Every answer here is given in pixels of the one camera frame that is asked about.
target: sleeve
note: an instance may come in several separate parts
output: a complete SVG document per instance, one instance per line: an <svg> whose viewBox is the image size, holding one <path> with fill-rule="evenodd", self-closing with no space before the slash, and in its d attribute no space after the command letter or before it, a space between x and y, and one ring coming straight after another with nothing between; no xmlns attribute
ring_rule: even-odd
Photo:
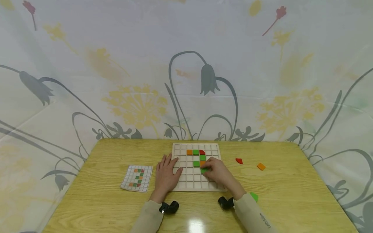
<svg viewBox="0 0 373 233"><path fill-rule="evenodd" d="M163 214L159 212L161 206L154 201L145 202L130 233L156 233L163 220Z"/></svg>
<svg viewBox="0 0 373 233"><path fill-rule="evenodd" d="M238 201L233 202L236 214L248 232L277 232L250 194L244 194Z"/></svg>

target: hand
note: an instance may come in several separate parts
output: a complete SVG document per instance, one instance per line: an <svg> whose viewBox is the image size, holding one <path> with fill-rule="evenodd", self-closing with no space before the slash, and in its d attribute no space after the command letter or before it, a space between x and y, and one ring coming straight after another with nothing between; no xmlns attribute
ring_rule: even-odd
<svg viewBox="0 0 373 233"><path fill-rule="evenodd" d="M149 200L156 203L162 203L168 192L172 191L178 184L183 168L180 167L176 174L173 173L173 167L179 158L171 160L171 153L163 155L162 160L156 167L156 188L151 194Z"/></svg>
<svg viewBox="0 0 373 233"><path fill-rule="evenodd" d="M235 200L240 199L246 193L242 185L224 165L223 161L210 157L206 163L201 166L201 168L206 167L210 168L210 171L206 171L203 175L227 187Z"/></svg>

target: red flower print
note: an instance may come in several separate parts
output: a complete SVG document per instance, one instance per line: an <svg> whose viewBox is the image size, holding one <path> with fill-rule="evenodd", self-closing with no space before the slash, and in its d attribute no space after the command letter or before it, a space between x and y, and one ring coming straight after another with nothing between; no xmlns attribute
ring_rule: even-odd
<svg viewBox="0 0 373 233"><path fill-rule="evenodd" d="M264 36L268 31L269 29L271 29L273 27L273 25L275 25L275 23L277 22L277 20L281 19L282 17L284 17L286 15L286 7L282 6L280 7L279 9L276 10L276 20L273 22L273 24L266 30L266 32L261 35L261 36Z"/></svg>
<svg viewBox="0 0 373 233"><path fill-rule="evenodd" d="M35 31L36 31L36 24L35 24L35 18L34 18L35 7L33 5L31 5L31 3L29 1L23 1L22 5L24 7L26 7L26 9L31 13L32 21L34 22L34 28L35 28Z"/></svg>

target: red triangle tile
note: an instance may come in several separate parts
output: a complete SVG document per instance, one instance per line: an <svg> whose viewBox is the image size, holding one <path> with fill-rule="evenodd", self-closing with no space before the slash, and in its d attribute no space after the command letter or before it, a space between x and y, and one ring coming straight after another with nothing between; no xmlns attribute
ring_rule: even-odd
<svg viewBox="0 0 373 233"><path fill-rule="evenodd" d="M236 161L237 161L239 164L244 164L244 163L242 162L242 159L241 159L241 158L236 158Z"/></svg>

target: pattern card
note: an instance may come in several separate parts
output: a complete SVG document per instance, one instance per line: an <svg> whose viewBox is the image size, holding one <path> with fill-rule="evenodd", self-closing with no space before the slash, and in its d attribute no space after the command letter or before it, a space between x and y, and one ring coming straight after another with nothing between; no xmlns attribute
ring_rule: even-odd
<svg viewBox="0 0 373 233"><path fill-rule="evenodd" d="M120 187L129 191L147 192L153 167L130 165Z"/></svg>
<svg viewBox="0 0 373 233"><path fill-rule="evenodd" d="M210 157L222 160L218 144L174 143L172 159L179 158L179 160L173 168L173 173L176 173L179 167L183 168L183 172L173 191L226 192L227 189L223 185L208 180L202 175L207 169L200 167Z"/></svg>

